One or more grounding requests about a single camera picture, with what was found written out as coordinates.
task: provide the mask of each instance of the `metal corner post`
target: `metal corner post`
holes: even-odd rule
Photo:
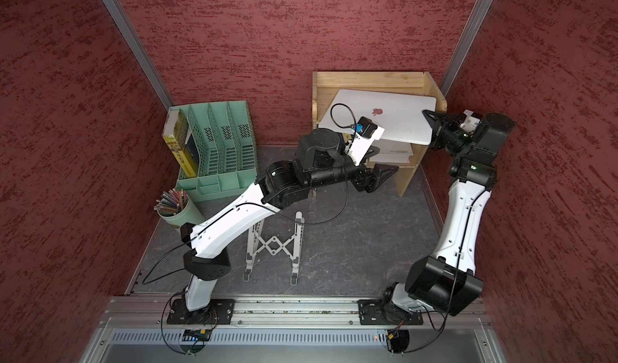
[[[172,107],[174,105],[174,101],[172,100],[172,96],[170,96],[169,92],[165,88],[165,84],[163,83],[163,79],[159,76],[159,73],[156,70],[155,65],[152,60],[148,56],[142,41],[139,36],[135,32],[133,25],[128,19],[127,13],[122,8],[119,0],[102,0],[105,7],[108,9],[110,15],[114,19],[116,26],[120,29],[120,33],[127,41],[128,46],[133,51],[137,62],[139,62],[142,67],[146,77],[152,84],[154,91],[157,93],[159,98],[161,99],[161,103],[166,109]]]
[[[457,73],[459,73],[459,68],[461,68],[462,63],[468,54],[468,50],[470,50],[470,46],[472,46],[472,42],[474,41],[476,34],[483,23],[483,19],[485,19],[485,15],[490,9],[492,1],[493,0],[476,0],[474,7],[472,8],[472,12],[470,13],[470,17],[468,17],[468,21],[463,28],[459,42],[455,47],[455,51],[453,51],[449,66],[446,68],[442,83],[440,83],[440,91],[444,96],[446,96],[449,89],[451,89],[453,81],[455,81],[455,77],[457,76]]]

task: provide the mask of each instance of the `book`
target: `book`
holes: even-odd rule
[[[189,122],[183,113],[180,110],[169,111],[163,127],[163,140],[187,178],[195,178],[198,167],[185,144],[188,133]]]
[[[372,162],[410,163],[410,156],[414,155],[412,146],[406,142],[380,139],[374,141],[373,145],[378,147],[380,152],[371,157]]]

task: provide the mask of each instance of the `yellow book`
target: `yellow book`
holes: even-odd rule
[[[163,140],[181,166],[182,171],[188,178],[197,176],[197,164],[187,146],[185,140],[189,132],[189,122],[180,110],[167,113],[165,127],[163,127]]]

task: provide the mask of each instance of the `metal frame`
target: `metal frame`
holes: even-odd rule
[[[468,21],[459,37],[459,42],[453,51],[449,66],[446,68],[446,72],[444,72],[442,83],[440,83],[440,92],[442,92],[442,95],[446,96],[449,89],[451,89],[453,81],[455,81],[455,77],[459,73],[459,68],[461,68],[468,54],[468,50],[470,50],[470,46],[472,46],[472,42],[483,23],[483,19],[485,19],[487,15],[487,11],[490,9],[492,1],[493,0],[476,0],[470,17],[468,17]]]
[[[263,251],[264,249],[268,250],[268,252],[274,256],[280,251],[284,251],[287,256],[292,260],[292,275],[290,277],[290,284],[296,285],[298,282],[298,269],[300,266],[300,249],[303,243],[303,231],[305,229],[305,219],[301,212],[296,212],[296,223],[294,224],[294,234],[287,239],[285,242],[282,242],[277,236],[272,236],[268,240],[264,240],[262,238],[262,228],[264,227],[264,220],[259,221],[254,224],[248,230],[247,235],[247,258],[245,259],[246,267],[245,273],[242,274],[243,281],[249,281],[251,277],[251,272],[253,271],[253,263],[255,261],[255,256]],[[293,242],[293,250],[292,253],[287,249],[287,245]],[[279,247],[277,249],[272,249],[270,247],[271,243],[277,243]]]
[[[144,74],[146,74],[146,77],[150,81],[150,84],[152,84],[154,91],[159,96],[159,99],[161,99],[161,103],[163,103],[166,110],[169,109],[169,107],[174,105],[174,100],[165,88],[163,79],[161,79],[155,65],[152,60],[150,60],[150,56],[148,56],[142,41],[135,32],[135,28],[133,28],[131,21],[129,21],[127,13],[122,8],[122,4],[120,4],[119,0],[102,1],[114,19],[116,26],[120,29],[120,33],[127,41],[129,48],[133,51],[137,62],[142,67]]]
[[[313,330],[313,333],[337,330],[344,334],[346,331],[357,330],[363,334],[369,331],[372,335],[382,335],[384,330],[392,328],[392,326],[360,325],[357,301],[378,297],[239,294],[219,295],[217,298],[236,300],[231,324],[217,327],[218,330],[228,335],[246,334],[247,330],[256,330],[256,332],[279,330],[279,333],[296,330],[289,332],[290,334],[301,332],[301,330]],[[144,332],[159,330],[161,313],[168,299],[169,295],[160,294],[112,297],[99,322],[99,328],[91,338],[80,363],[100,362],[107,346],[114,343],[112,337],[118,330],[134,333],[142,332],[140,330]],[[164,312],[164,319],[168,313],[169,307]],[[432,329],[426,313],[423,314],[423,322],[423,325],[403,326],[402,328]],[[187,327],[186,325],[165,325],[163,329],[174,333],[174,330],[181,331]],[[208,325],[190,326],[191,329],[209,327]],[[458,316],[450,317],[445,328],[475,330],[476,339],[485,361],[504,363],[483,301],[475,301]]]

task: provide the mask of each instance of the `gray floor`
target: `gray floor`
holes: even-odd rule
[[[259,147],[261,167],[276,160],[291,160],[294,148]],[[235,197],[198,204],[208,218],[232,202]],[[337,214],[345,202],[344,184],[318,191],[309,198],[283,211],[293,218],[301,211],[306,222],[326,220]],[[262,236],[289,238],[294,224],[280,217],[265,221]],[[232,271],[217,283],[214,293],[226,294],[298,294],[378,296],[387,285],[405,282],[412,263],[425,257],[437,243],[438,233],[421,189],[419,172],[414,176],[404,197],[398,198],[392,179],[376,192],[357,192],[349,185],[349,202],[336,220],[315,227],[305,226],[298,284],[290,284],[292,263],[279,252],[271,256],[262,251],[257,256],[251,279],[244,282],[247,234],[228,246]],[[180,244],[180,236],[165,222],[160,222],[141,265],[141,282],[145,272],[170,248]],[[185,247],[166,257],[150,278],[182,268]],[[177,272],[148,285],[135,284],[134,293],[173,293],[182,290],[190,274]]]

